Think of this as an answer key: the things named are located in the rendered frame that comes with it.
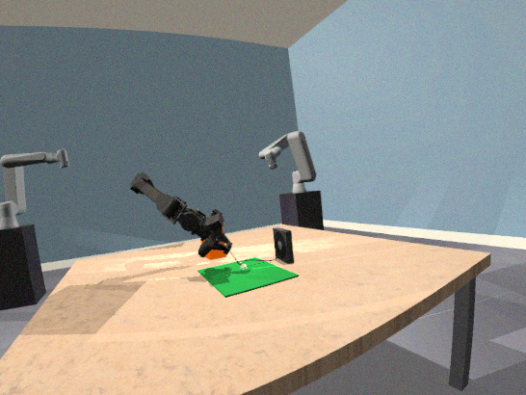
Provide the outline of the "green circuit board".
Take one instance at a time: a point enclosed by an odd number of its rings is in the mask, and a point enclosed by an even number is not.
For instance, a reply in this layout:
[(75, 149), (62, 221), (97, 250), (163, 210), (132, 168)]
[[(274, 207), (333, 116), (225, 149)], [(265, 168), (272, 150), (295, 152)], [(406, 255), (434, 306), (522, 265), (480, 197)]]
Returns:
[[(249, 260), (256, 259), (256, 260)], [(244, 261), (248, 260), (248, 261)], [(299, 275), (257, 257), (217, 265), (198, 272), (225, 297), (239, 295), (263, 286), (270, 286)]]

